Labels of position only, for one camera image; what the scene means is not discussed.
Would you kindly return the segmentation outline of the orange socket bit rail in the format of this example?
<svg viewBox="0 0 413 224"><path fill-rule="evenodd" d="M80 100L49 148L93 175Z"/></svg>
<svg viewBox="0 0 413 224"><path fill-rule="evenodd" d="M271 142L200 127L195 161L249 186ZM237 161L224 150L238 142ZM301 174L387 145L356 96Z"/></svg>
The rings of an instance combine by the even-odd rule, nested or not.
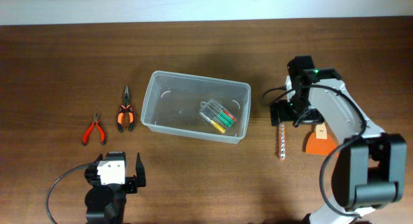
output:
<svg viewBox="0 0 413 224"><path fill-rule="evenodd" d="M279 124L279 159L281 161L286 158L286 149L285 149L285 126L284 122Z"/></svg>

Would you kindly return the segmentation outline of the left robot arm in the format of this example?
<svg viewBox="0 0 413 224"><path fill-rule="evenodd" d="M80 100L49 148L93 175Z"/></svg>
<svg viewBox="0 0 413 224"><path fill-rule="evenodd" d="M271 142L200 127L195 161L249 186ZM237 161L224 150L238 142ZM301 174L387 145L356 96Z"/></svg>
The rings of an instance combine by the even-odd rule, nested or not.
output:
<svg viewBox="0 0 413 224"><path fill-rule="evenodd" d="M140 154L136 155L136 174L126 176L126 153L108 152L99 155L87 166L85 179L92 186L85 196L88 223L122 223L126 196L136 194L146 186L145 168Z"/></svg>

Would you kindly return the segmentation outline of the orange black long-nose pliers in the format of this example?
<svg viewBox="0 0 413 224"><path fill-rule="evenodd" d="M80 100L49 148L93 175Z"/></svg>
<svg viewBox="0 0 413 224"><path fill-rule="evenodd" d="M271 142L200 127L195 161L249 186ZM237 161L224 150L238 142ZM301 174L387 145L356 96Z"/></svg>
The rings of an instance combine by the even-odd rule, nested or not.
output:
<svg viewBox="0 0 413 224"><path fill-rule="evenodd" d="M119 132L123 132L123 118L128 115L129 116L129 124L128 130L131 132L135 126L135 115L134 109L130 104L130 94L128 85L125 86L125 92L123 94L123 104L119 107L119 112L117 115L117 129Z"/></svg>

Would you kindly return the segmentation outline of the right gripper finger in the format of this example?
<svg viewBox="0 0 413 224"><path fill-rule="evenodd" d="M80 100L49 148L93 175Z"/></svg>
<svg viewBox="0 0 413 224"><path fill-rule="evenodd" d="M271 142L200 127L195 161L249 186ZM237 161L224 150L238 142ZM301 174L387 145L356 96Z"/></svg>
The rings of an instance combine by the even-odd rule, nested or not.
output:
<svg viewBox="0 0 413 224"><path fill-rule="evenodd" d="M315 108L302 111L298 117L294 120L293 126L298 127L300 125L318 125L324 123L324 117Z"/></svg>
<svg viewBox="0 0 413 224"><path fill-rule="evenodd" d="M278 126L281 122L292 121L292 109L287 100L281 100L270 106L271 125Z"/></svg>

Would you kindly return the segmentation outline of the orange scraper wooden handle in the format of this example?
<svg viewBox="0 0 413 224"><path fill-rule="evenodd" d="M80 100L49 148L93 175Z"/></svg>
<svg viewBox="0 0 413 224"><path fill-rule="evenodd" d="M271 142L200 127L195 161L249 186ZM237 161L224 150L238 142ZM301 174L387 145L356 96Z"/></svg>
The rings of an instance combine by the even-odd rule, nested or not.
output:
<svg viewBox="0 0 413 224"><path fill-rule="evenodd" d="M328 156L337 147L333 137L327 132L324 123L314 127L314 131L309 135L305 147L307 154Z"/></svg>

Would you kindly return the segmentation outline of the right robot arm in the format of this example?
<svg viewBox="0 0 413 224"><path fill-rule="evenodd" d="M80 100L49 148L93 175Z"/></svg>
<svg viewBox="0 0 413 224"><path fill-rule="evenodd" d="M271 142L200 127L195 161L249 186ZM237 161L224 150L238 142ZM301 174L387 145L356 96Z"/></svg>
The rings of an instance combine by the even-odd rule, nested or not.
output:
<svg viewBox="0 0 413 224"><path fill-rule="evenodd" d="M311 56L296 56L287 68L283 93L268 104L272 125L327 124L338 142L320 168L324 204L302 222L355 223L398 202L404 192L405 139L371 121L335 69L316 68Z"/></svg>

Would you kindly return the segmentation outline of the clear screwdriver set case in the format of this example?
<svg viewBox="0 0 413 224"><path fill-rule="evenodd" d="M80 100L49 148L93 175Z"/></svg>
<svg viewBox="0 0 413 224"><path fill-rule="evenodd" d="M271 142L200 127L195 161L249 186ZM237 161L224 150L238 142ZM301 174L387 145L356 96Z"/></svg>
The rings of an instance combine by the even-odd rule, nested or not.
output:
<svg viewBox="0 0 413 224"><path fill-rule="evenodd" d="M221 134L225 134L235 125L237 117L215 99L200 103L199 115Z"/></svg>

